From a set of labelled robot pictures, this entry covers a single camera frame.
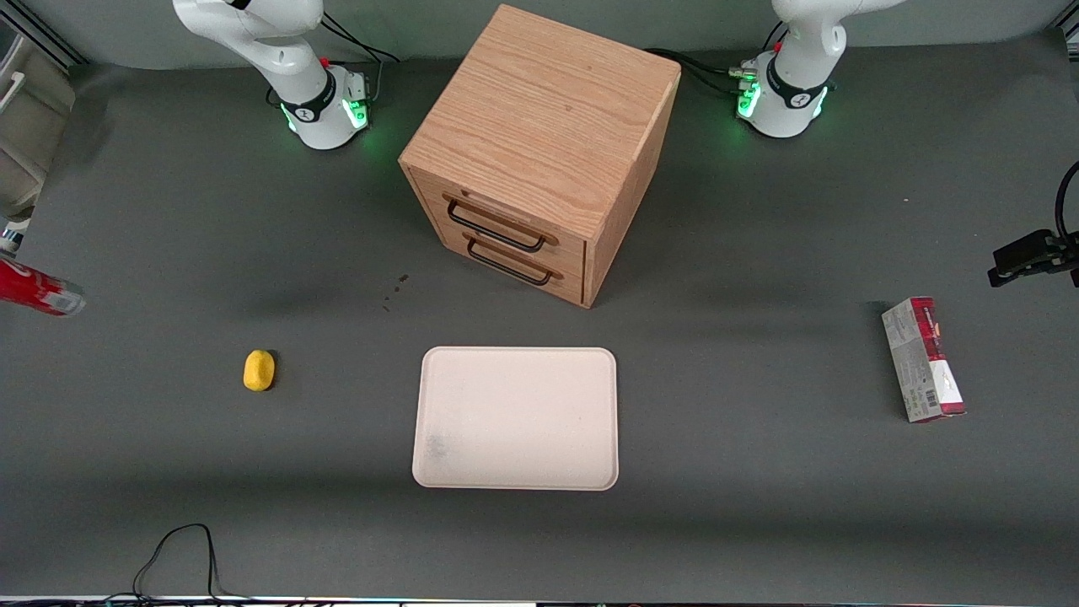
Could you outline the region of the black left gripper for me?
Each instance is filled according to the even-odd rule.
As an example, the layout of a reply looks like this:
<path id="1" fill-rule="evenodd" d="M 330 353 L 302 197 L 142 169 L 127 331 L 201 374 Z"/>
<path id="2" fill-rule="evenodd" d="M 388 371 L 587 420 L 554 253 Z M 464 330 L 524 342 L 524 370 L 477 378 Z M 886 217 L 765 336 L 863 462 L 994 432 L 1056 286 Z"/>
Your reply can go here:
<path id="1" fill-rule="evenodd" d="M 993 288 L 1005 287 L 1020 277 L 1062 272 L 1066 272 L 1074 287 L 1079 288 L 1076 237 L 1055 237 L 1048 229 L 1035 230 L 995 250 L 994 264 L 988 270 L 988 282 Z"/>

